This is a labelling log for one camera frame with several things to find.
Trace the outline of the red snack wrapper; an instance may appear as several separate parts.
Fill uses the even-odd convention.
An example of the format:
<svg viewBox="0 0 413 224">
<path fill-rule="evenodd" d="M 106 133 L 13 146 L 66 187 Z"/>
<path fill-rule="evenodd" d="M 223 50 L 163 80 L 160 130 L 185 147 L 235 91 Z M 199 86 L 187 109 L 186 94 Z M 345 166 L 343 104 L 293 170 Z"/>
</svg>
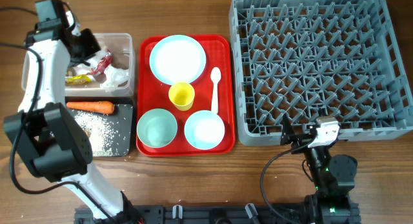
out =
<svg viewBox="0 0 413 224">
<path fill-rule="evenodd" d="M 113 56 L 109 49 L 100 51 L 96 56 L 99 56 L 100 59 L 97 62 L 97 65 L 91 69 L 90 75 L 98 76 L 103 74 L 106 68 L 112 63 Z"/>
</svg>

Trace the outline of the yellow snack wrapper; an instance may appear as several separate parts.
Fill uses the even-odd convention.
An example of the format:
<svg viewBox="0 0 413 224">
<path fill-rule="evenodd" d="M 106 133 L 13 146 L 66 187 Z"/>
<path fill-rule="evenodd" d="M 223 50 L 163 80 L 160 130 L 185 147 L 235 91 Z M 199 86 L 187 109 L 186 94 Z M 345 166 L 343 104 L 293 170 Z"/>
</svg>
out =
<svg viewBox="0 0 413 224">
<path fill-rule="evenodd" d="M 92 80 L 86 74 L 65 78 L 66 85 L 80 85 L 80 84 L 84 84 L 84 83 L 89 83 L 91 81 Z"/>
</svg>

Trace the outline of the white tissue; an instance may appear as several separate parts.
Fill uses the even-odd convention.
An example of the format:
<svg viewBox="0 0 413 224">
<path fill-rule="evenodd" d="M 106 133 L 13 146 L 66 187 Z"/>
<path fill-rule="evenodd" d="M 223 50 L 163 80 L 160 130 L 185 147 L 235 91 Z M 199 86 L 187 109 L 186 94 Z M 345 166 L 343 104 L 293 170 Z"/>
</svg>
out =
<svg viewBox="0 0 413 224">
<path fill-rule="evenodd" d="M 96 82 L 99 84 L 100 88 L 115 88 L 127 82 L 129 78 L 129 72 L 128 70 L 116 68 L 115 66 L 112 65 L 114 61 L 113 53 L 112 53 L 112 56 L 113 56 L 112 63 L 106 68 L 103 74 L 100 74 L 98 76 L 90 75 L 91 69 L 93 69 L 97 65 L 97 62 L 100 59 L 99 56 L 96 56 L 100 51 L 96 52 L 96 54 L 90 59 L 88 59 L 85 63 L 81 63 L 75 66 L 73 68 L 74 70 L 73 76 L 86 74 L 92 80 L 89 83 Z"/>
</svg>

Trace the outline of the orange carrot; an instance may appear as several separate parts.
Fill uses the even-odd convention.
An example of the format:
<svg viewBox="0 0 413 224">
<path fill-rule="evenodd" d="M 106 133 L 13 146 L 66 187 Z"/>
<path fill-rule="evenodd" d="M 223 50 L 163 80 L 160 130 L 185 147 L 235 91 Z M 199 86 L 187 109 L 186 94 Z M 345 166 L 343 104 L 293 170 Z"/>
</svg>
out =
<svg viewBox="0 0 413 224">
<path fill-rule="evenodd" d="M 113 114 L 115 110 L 114 104 L 109 101 L 68 102 L 66 106 L 75 110 L 95 112 L 99 114 Z"/>
</svg>

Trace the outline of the light blue bowl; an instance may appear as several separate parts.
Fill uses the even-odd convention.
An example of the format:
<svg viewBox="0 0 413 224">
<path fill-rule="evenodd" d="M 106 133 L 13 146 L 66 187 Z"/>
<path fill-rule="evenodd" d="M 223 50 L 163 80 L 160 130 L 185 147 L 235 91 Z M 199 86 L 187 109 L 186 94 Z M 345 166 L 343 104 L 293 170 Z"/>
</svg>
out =
<svg viewBox="0 0 413 224">
<path fill-rule="evenodd" d="M 145 112 L 137 122 L 137 136 L 150 148 L 163 148 L 176 137 L 178 130 L 174 115 L 161 108 Z"/>
<path fill-rule="evenodd" d="M 222 142 L 225 124 L 215 113 L 200 110 L 185 122 L 184 135 L 188 143 L 198 150 L 211 150 Z"/>
</svg>

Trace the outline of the yellow plastic cup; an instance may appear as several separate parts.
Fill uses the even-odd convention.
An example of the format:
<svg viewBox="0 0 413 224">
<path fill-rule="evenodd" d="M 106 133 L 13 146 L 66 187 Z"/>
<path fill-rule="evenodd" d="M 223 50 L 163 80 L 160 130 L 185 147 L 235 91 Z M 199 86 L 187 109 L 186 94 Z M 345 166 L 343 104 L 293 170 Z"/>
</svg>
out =
<svg viewBox="0 0 413 224">
<path fill-rule="evenodd" d="M 169 88 L 168 98 L 178 110 L 187 111 L 194 102 L 194 87 L 190 83 L 176 83 Z"/>
</svg>

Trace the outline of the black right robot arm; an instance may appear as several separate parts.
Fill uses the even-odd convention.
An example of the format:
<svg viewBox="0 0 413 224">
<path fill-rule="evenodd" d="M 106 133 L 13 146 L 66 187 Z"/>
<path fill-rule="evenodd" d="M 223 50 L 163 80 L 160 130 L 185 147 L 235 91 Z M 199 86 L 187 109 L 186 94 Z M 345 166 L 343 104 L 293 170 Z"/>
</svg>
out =
<svg viewBox="0 0 413 224">
<path fill-rule="evenodd" d="M 300 223 L 361 223 L 357 203 L 349 192 L 355 187 L 358 163 L 345 154 L 332 156 L 330 149 L 338 141 L 340 124 L 334 117 L 316 119 L 305 134 L 296 134 L 288 116 L 283 115 L 281 144 L 291 145 L 293 154 L 303 154 L 316 192 L 300 205 Z"/>
</svg>

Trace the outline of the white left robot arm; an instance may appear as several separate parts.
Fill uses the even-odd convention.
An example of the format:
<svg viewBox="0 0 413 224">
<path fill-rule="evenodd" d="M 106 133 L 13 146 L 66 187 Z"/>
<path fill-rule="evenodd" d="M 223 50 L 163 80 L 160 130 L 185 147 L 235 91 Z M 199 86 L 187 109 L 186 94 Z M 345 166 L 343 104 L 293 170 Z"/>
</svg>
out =
<svg viewBox="0 0 413 224">
<path fill-rule="evenodd" d="M 34 177 L 52 183 L 38 194 L 66 187 L 90 208 L 96 223 L 138 220 L 126 196 L 93 164 L 88 137 L 65 107 L 67 68 L 99 50 L 91 31 L 79 31 L 75 21 L 47 17 L 28 33 L 23 49 L 30 57 L 26 94 L 17 114 L 3 123 L 13 144 L 10 177 L 15 187 L 34 193 L 17 180 L 15 157 L 19 156 Z"/>
</svg>

